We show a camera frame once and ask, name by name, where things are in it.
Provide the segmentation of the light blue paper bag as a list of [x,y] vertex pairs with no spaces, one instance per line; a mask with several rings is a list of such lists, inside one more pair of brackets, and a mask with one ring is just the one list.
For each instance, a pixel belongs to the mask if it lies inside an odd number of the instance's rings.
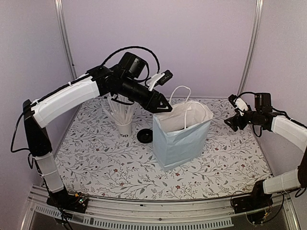
[[172,105],[171,112],[153,115],[153,155],[164,172],[198,157],[205,144],[213,112],[207,105],[190,100],[191,89],[176,87],[175,91],[189,91],[185,101]]

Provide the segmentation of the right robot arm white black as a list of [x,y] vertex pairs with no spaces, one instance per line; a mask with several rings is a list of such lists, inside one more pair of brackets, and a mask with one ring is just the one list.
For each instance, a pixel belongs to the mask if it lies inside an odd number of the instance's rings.
[[[300,196],[307,190],[307,127],[290,118],[286,111],[274,108],[270,93],[251,92],[254,97],[253,106],[242,99],[247,94],[248,92],[242,92],[228,97],[235,114],[224,122],[233,131],[243,130],[248,125],[252,128],[259,127],[260,133],[254,134],[258,138],[263,131],[275,134],[274,138],[266,135],[260,145],[269,162],[277,159],[277,152],[280,150],[281,160],[277,162],[285,167],[284,170],[274,169],[275,176],[255,182],[248,205],[252,209],[258,209],[272,194],[297,192],[296,196]],[[292,160],[291,154],[286,153],[289,150],[295,153]]]

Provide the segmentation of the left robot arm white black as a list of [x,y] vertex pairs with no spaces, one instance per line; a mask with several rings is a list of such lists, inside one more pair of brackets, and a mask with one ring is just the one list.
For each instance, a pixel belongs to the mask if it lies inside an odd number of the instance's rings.
[[71,197],[56,167],[47,126],[86,101],[111,95],[120,104],[119,96],[128,99],[126,105],[138,103],[144,110],[156,114],[172,111],[172,106],[159,91],[173,77],[169,70],[161,71],[157,55],[143,46],[120,48],[104,61],[78,78],[69,81],[34,101],[23,102],[23,110],[14,127],[10,152],[27,151],[33,158],[52,199],[61,208],[71,204]]

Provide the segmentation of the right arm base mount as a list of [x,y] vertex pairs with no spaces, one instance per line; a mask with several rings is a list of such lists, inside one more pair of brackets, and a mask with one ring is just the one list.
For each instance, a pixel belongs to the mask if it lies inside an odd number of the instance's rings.
[[230,204],[235,214],[251,212],[247,214],[247,220],[253,225],[261,225],[271,212],[272,194],[235,191],[230,198]]

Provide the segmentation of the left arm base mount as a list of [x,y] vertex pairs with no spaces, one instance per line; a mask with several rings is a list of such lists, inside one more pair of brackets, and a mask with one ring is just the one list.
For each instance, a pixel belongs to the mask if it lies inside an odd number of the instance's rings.
[[66,190],[50,193],[47,204],[78,213],[85,213],[88,205],[88,196],[82,193],[69,194]]

